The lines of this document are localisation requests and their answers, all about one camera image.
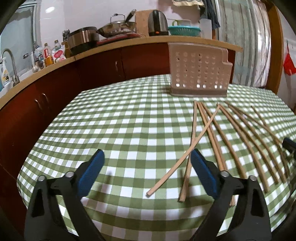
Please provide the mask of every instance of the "cutting board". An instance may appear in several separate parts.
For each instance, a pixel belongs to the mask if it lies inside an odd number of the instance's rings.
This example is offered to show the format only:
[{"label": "cutting board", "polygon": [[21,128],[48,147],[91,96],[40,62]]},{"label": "cutting board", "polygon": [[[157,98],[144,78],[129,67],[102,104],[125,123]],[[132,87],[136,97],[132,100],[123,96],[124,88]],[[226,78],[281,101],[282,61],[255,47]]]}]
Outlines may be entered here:
[{"label": "cutting board", "polygon": [[145,34],[149,37],[148,33],[148,16],[153,10],[136,11],[135,19],[137,24],[137,33]]}]

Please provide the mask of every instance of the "wooden chopstick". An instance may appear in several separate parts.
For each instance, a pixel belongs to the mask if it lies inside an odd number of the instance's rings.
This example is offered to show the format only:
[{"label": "wooden chopstick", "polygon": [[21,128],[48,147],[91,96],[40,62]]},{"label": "wooden chopstick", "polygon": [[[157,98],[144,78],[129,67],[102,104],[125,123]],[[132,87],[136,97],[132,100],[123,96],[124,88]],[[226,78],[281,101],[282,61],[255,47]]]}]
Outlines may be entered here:
[{"label": "wooden chopstick", "polygon": [[194,140],[194,142],[190,145],[189,149],[183,154],[183,156],[176,162],[176,164],[152,187],[147,193],[147,196],[151,196],[160,186],[177,170],[177,168],[182,164],[182,162],[185,160],[185,158],[193,151],[197,143],[200,141],[202,136],[205,134],[207,131],[208,127],[212,123],[214,117],[216,116],[217,112],[219,111],[220,107],[218,106],[216,108],[216,111],[210,118],[209,122],[207,125],[203,128],[199,136]]},{"label": "wooden chopstick", "polygon": [[242,114],[244,114],[246,117],[248,117],[249,119],[251,119],[252,121],[256,122],[259,126],[261,126],[262,128],[264,128],[273,138],[276,142],[278,142],[279,144],[281,144],[281,141],[279,138],[277,138],[277,136],[269,129],[269,127],[266,127],[265,125],[262,125],[258,120],[254,119],[252,116],[250,116],[248,113],[246,113],[245,111],[241,110],[240,108],[230,104],[228,101],[225,101],[226,104],[228,104],[228,106],[232,106],[233,108],[235,108],[236,110],[238,110],[239,112],[241,112]]},{"label": "wooden chopstick", "polygon": [[[190,144],[192,144],[195,140],[196,137],[196,118],[197,118],[197,101],[195,100],[193,103],[193,121],[192,121],[192,131],[191,131],[191,142]],[[183,186],[181,189],[181,193],[180,193],[180,197],[179,197],[179,201],[180,202],[184,202],[186,199],[186,195],[187,195],[187,190],[188,190],[188,186],[189,186],[189,178],[190,178],[190,173],[191,173],[191,158],[190,155],[188,156],[188,161],[187,161],[187,165],[186,165],[186,171],[185,171],[185,175],[184,175],[184,182],[183,182]]]},{"label": "wooden chopstick", "polygon": [[[235,113],[237,113],[237,115],[238,115],[238,117],[241,119],[241,118],[243,118],[242,117],[242,115],[240,114],[240,113],[238,113],[238,111],[236,111]],[[269,163],[269,161],[268,161],[268,159],[267,159],[267,157],[266,157],[266,155],[265,155],[265,153],[263,152],[263,150],[261,149],[261,147],[258,145],[258,143],[255,141],[255,139],[248,133],[248,131],[245,129],[245,128],[243,128],[242,126],[241,126],[241,124],[235,119],[235,118],[232,118],[233,120],[234,120],[234,122],[241,128],[241,130],[244,132],[244,134],[248,137],[248,139],[253,143],[253,145],[258,149],[258,151],[260,152],[260,155],[262,156],[262,159],[263,159],[263,161],[264,161],[264,163],[266,164],[266,166],[267,166],[267,168],[268,168],[268,171],[270,172],[270,174],[271,174],[271,176],[272,176],[272,178],[273,178],[273,180],[274,180],[274,182],[276,183],[276,184],[278,184],[279,183],[279,180],[278,180],[278,178],[277,178],[277,176],[276,176],[276,171],[275,171],[275,169],[270,165],[270,163]]]},{"label": "wooden chopstick", "polygon": [[246,125],[246,127],[248,127],[250,129],[250,131],[254,134],[254,136],[263,144],[264,148],[267,150],[275,168],[277,169],[279,176],[282,180],[282,182],[286,182],[286,177],[283,174],[283,172],[281,171],[281,168],[279,166],[279,164],[276,161],[276,157],[274,156],[274,154],[271,153],[269,147],[267,146],[267,144],[262,140],[262,138],[259,136],[259,134],[256,132],[255,128],[252,127],[247,120],[232,106],[229,106],[229,108],[242,120],[242,122]]},{"label": "wooden chopstick", "polygon": [[[206,125],[207,124],[207,117],[206,117],[207,115],[205,113],[204,107],[203,107],[201,102],[198,102],[197,106],[198,106],[198,109],[200,111],[202,121],[203,121],[204,125]],[[219,145],[217,137],[214,134],[214,131],[213,131],[211,126],[209,126],[209,128],[207,130],[207,133],[208,133],[208,137],[210,139],[211,146],[212,146],[212,148],[214,150],[214,154],[216,156],[216,160],[217,160],[219,170],[220,171],[223,171],[223,170],[228,171],[225,159],[224,159],[222,151],[221,151],[221,146]],[[235,206],[235,199],[234,199],[233,196],[231,198],[230,206]]]},{"label": "wooden chopstick", "polygon": [[[253,106],[251,106],[251,107],[255,111],[255,113],[258,115],[258,117],[262,121],[263,125],[265,125],[270,130],[269,126],[267,125],[267,123],[265,122],[263,117],[260,115],[260,113]],[[281,147],[280,147],[279,143],[276,141],[276,139],[275,138],[273,138],[273,139],[275,140],[276,147],[277,147],[278,152],[280,154],[281,162],[283,163],[283,166],[284,166],[284,169],[285,169],[285,174],[286,174],[287,177],[289,177],[290,176],[290,169],[288,167],[288,162],[287,162],[286,158],[284,157],[283,150],[281,149]]]},{"label": "wooden chopstick", "polygon": [[[212,116],[212,113],[210,112],[210,110],[206,107],[206,105],[204,105],[204,104],[202,104],[202,105],[203,105],[205,111],[207,112],[207,114],[209,115],[209,117],[211,117]],[[213,123],[214,123],[217,131],[219,132],[221,138],[223,139],[223,141],[227,145],[227,147],[228,147],[228,149],[229,149],[229,151],[230,151],[230,153],[231,153],[231,155],[232,155],[232,157],[233,157],[233,159],[235,161],[236,167],[237,167],[238,172],[239,172],[239,176],[241,178],[243,178],[243,179],[247,179],[246,170],[242,166],[242,164],[240,163],[240,161],[239,161],[239,159],[238,159],[238,157],[237,157],[237,155],[236,155],[236,153],[235,153],[235,151],[234,151],[231,143],[227,139],[225,133],[222,131],[220,125],[218,124],[218,122],[215,119],[213,119]]]},{"label": "wooden chopstick", "polygon": [[232,116],[226,111],[226,109],[218,104],[218,106],[220,107],[220,109],[222,110],[222,112],[224,113],[224,115],[227,117],[227,119],[230,121],[230,123],[232,124],[232,126],[235,128],[235,130],[237,131],[237,133],[239,134],[239,136],[241,137],[241,139],[243,140],[243,142],[245,143],[245,145],[247,146],[248,150],[250,151],[252,158],[253,158],[253,162],[256,166],[256,169],[258,171],[260,180],[262,182],[263,185],[263,189],[266,193],[268,193],[270,191],[269,186],[268,186],[268,182],[267,179],[264,175],[264,172],[262,170],[262,166],[255,154],[255,152],[253,151],[252,147],[249,144],[249,141],[247,139],[247,137],[245,136],[245,134],[240,130],[239,126],[235,123],[235,121],[233,120]]}]

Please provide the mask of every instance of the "wooden countertop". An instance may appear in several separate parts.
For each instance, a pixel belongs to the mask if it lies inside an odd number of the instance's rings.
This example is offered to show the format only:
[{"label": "wooden countertop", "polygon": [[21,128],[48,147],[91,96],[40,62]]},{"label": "wooden countertop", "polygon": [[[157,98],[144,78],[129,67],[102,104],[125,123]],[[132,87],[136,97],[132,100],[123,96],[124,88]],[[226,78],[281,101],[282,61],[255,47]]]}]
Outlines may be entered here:
[{"label": "wooden countertop", "polygon": [[121,40],[118,42],[114,42],[114,43],[110,43],[110,44],[106,44],[103,46],[90,49],[86,52],[80,53],[76,56],[63,60],[62,62],[50,65],[45,69],[38,71],[37,73],[34,73],[33,75],[29,76],[25,80],[21,81],[15,87],[11,88],[3,97],[0,98],[0,109],[2,109],[2,107],[5,106],[6,103],[8,103],[16,94],[18,94],[28,85],[32,84],[34,81],[50,73],[51,71],[56,70],[66,64],[72,63],[76,60],[88,57],[96,53],[100,53],[100,52],[104,52],[112,49],[133,46],[133,45],[140,45],[140,44],[167,43],[167,42],[187,42],[187,43],[213,45],[217,47],[234,50],[236,52],[242,52],[243,50],[242,47],[240,46],[232,45],[226,42],[221,42],[213,39],[202,39],[199,37],[190,37],[190,36],[155,36],[155,37],[143,37],[143,38]]}]

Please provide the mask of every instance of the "green and white tablecloth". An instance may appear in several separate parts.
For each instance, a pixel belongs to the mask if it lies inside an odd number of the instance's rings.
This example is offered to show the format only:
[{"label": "green and white tablecloth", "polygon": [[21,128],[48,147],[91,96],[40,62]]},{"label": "green and white tablecloth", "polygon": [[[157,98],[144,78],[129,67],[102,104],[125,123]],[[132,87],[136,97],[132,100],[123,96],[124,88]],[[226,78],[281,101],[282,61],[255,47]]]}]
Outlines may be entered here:
[{"label": "green and white tablecloth", "polygon": [[[205,102],[212,112],[216,102],[228,100],[258,119],[250,107],[253,105],[277,137],[296,139],[296,116],[271,91],[229,85],[227,98],[189,98],[171,96],[169,88],[170,75],[158,75],[81,92],[44,131],[20,171],[17,186],[25,205],[28,206],[38,176],[61,177],[76,170],[100,148],[105,153],[105,165],[81,202],[106,240],[188,240],[213,199],[206,195],[192,169],[190,196],[184,203],[178,202],[186,161],[150,198],[145,194],[188,149],[194,99]],[[197,116],[198,134],[204,125],[199,113]],[[247,175],[258,176],[246,146],[221,111],[216,120]],[[260,135],[284,171],[271,137]],[[228,148],[218,134],[217,138],[229,172],[238,177]],[[196,148],[216,163],[207,135]],[[265,200],[274,229],[284,220],[294,200],[296,171],[290,161],[288,182],[275,185],[257,149],[256,154],[271,189]],[[59,196],[58,201],[68,230],[76,233]],[[230,208],[221,232],[227,229],[233,212],[234,208]]]}]

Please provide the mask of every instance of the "faucet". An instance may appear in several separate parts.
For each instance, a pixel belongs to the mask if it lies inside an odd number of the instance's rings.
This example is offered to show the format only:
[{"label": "faucet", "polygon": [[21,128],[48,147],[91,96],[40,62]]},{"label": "faucet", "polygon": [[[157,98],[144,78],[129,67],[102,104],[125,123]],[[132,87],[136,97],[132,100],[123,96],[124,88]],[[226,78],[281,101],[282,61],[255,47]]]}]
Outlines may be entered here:
[{"label": "faucet", "polygon": [[13,80],[13,86],[16,86],[19,82],[20,82],[20,79],[19,79],[19,77],[17,76],[17,69],[16,69],[16,67],[15,67],[15,59],[14,59],[14,57],[13,57],[13,55],[12,55],[12,52],[10,51],[10,49],[4,49],[3,51],[2,51],[2,53],[1,53],[1,56],[0,56],[0,64],[2,64],[2,57],[3,57],[3,54],[5,53],[5,52],[8,52],[9,53],[9,55],[10,55],[10,57],[11,57],[11,60],[12,60],[12,67],[13,67],[13,72],[15,73],[15,80]]}]

